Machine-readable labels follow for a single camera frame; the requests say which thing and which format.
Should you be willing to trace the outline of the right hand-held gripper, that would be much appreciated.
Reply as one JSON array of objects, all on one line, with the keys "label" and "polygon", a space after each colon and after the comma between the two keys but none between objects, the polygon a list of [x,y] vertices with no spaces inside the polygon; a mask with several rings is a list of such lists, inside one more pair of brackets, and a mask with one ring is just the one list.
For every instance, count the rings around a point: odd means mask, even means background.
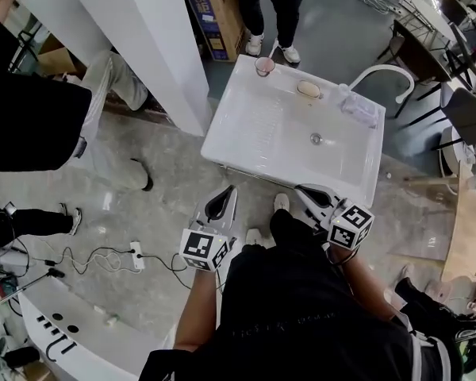
[{"label": "right hand-held gripper", "polygon": [[301,184],[295,188],[309,216],[317,222],[315,236],[322,243],[356,250],[368,236],[374,215],[348,198],[340,199],[326,186]]}]

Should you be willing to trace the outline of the clear cup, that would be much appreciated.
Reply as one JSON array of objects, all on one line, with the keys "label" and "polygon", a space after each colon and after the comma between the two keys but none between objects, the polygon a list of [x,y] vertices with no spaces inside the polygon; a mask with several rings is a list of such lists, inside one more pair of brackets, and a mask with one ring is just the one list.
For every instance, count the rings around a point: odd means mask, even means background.
[{"label": "clear cup", "polygon": [[259,57],[255,61],[255,71],[259,77],[267,77],[275,69],[275,62],[269,56]]}]

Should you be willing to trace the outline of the person's left forearm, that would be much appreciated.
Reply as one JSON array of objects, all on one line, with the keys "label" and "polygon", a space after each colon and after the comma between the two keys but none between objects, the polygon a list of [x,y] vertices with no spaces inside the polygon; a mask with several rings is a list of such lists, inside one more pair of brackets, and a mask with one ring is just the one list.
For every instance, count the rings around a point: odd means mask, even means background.
[{"label": "person's left forearm", "polygon": [[216,273],[196,270],[186,305],[178,322],[174,349],[193,352],[213,337],[216,328]]}]

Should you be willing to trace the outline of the person's black trousers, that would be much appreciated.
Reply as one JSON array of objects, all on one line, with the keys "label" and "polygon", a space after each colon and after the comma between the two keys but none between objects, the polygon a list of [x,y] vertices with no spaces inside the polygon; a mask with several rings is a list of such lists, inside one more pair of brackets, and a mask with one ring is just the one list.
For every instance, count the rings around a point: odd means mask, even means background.
[{"label": "person's black trousers", "polygon": [[313,234],[313,229],[293,217],[287,210],[279,209],[274,212],[270,221],[270,231],[276,247],[307,256],[324,254],[321,244]]}]

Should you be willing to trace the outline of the person's left white shoe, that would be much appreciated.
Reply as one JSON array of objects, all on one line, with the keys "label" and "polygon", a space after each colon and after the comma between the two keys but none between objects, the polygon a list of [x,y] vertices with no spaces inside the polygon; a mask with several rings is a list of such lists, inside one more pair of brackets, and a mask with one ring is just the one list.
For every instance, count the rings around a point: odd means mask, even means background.
[{"label": "person's left white shoe", "polygon": [[275,246],[274,240],[269,235],[263,235],[258,228],[251,228],[245,236],[246,245],[258,245],[264,248],[272,248]]}]

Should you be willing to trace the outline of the white sink basin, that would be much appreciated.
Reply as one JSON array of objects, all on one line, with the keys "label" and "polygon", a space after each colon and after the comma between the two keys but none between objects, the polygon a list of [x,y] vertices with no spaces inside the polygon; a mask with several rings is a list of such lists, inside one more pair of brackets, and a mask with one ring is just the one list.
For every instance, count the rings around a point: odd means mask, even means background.
[{"label": "white sink basin", "polygon": [[[297,92],[307,80],[323,97]],[[201,154],[217,164],[288,187],[316,184],[371,207],[378,181],[384,133],[384,106],[377,129],[342,114],[332,100],[337,85],[297,69],[276,65],[267,77],[255,71],[255,58],[235,63]],[[323,142],[311,144],[319,133]]]}]

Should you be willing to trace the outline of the white power strip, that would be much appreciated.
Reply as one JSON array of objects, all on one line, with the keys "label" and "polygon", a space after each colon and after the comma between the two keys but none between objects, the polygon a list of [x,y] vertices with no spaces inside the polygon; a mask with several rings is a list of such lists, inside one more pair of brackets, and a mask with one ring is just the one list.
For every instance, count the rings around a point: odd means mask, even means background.
[{"label": "white power strip", "polygon": [[142,249],[141,249],[139,241],[130,242],[130,252],[131,252],[134,268],[137,271],[143,271],[145,269],[145,263],[144,263],[143,253],[142,253]]}]

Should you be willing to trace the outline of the clear plastic box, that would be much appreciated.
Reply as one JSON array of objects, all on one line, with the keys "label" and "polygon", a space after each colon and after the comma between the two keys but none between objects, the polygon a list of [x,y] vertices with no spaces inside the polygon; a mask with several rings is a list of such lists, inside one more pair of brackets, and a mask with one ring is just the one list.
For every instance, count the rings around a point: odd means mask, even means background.
[{"label": "clear plastic box", "polygon": [[356,94],[346,84],[338,86],[338,93],[340,96],[336,103],[342,114],[346,114],[368,129],[377,129],[379,110],[375,104]]}]

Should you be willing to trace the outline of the beige soap bar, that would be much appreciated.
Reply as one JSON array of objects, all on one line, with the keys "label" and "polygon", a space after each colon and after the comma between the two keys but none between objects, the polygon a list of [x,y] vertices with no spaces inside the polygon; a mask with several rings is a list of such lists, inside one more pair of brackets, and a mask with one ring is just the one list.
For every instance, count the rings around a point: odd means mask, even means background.
[{"label": "beige soap bar", "polygon": [[297,92],[312,99],[321,99],[323,97],[319,86],[307,80],[301,80],[298,82]]}]

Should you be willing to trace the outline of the person's black shirt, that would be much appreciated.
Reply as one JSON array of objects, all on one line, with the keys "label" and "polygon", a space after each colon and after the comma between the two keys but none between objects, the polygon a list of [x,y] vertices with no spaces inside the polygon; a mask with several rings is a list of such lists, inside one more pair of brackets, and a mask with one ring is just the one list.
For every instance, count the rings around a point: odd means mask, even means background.
[{"label": "person's black shirt", "polygon": [[366,310],[323,256],[247,246],[220,323],[193,352],[152,351],[139,381],[462,381],[459,350]]}]

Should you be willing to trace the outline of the light wooden counter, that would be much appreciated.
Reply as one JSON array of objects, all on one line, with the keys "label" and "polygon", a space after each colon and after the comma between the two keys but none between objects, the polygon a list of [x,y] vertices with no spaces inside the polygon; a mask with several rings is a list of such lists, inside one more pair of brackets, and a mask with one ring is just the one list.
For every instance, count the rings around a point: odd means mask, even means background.
[{"label": "light wooden counter", "polygon": [[476,175],[460,163],[458,178],[455,224],[440,279],[466,277],[476,283]]}]

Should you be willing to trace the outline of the dark grey chair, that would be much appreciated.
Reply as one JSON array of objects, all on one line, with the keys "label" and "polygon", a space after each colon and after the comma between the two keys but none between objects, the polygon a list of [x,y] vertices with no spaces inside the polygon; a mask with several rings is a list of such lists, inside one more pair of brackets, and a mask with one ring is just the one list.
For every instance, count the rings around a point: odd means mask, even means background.
[{"label": "dark grey chair", "polygon": [[450,83],[441,84],[440,103],[436,108],[403,125],[401,129],[413,126],[438,111],[444,113],[441,121],[449,120],[459,137],[433,147],[433,151],[462,142],[468,146],[476,145],[476,94],[464,87],[454,89]]}]

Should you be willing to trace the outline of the brown wicker chair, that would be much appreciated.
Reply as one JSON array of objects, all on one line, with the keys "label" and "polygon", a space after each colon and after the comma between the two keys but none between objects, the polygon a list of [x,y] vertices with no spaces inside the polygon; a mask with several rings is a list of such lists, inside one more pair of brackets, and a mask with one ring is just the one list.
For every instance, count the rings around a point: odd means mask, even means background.
[{"label": "brown wicker chair", "polygon": [[437,83],[418,100],[440,91],[440,101],[445,104],[449,97],[447,83],[451,76],[425,45],[398,20],[393,21],[392,37],[377,57],[377,63],[395,64],[406,70],[414,79],[415,88],[423,83]]}]

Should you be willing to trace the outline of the large white counter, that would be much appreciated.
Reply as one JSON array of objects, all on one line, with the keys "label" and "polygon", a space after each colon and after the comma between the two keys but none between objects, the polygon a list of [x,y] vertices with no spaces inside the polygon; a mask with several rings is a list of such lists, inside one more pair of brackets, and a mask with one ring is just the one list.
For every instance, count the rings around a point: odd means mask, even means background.
[{"label": "large white counter", "polygon": [[84,64],[115,48],[174,124],[203,137],[209,85],[184,0],[19,0]]}]

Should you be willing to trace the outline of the white round table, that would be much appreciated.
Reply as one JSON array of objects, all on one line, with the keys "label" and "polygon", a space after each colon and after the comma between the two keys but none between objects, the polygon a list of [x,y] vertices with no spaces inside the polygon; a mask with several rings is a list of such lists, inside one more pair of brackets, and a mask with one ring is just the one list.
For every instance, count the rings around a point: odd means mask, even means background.
[{"label": "white round table", "polygon": [[447,21],[424,0],[411,0],[416,12],[438,33],[448,40],[455,40],[455,35]]}]

